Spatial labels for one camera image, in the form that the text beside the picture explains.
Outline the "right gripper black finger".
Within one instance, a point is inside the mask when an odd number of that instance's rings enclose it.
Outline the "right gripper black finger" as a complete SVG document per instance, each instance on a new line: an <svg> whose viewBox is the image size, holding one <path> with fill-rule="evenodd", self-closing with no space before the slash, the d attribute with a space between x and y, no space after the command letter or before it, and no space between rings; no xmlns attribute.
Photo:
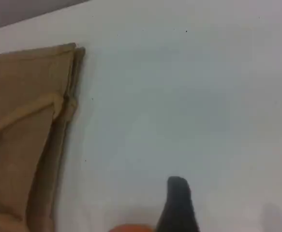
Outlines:
<svg viewBox="0 0 282 232"><path fill-rule="evenodd" d="M171 176L167 180L167 196L156 232L199 232L187 180Z"/></svg>

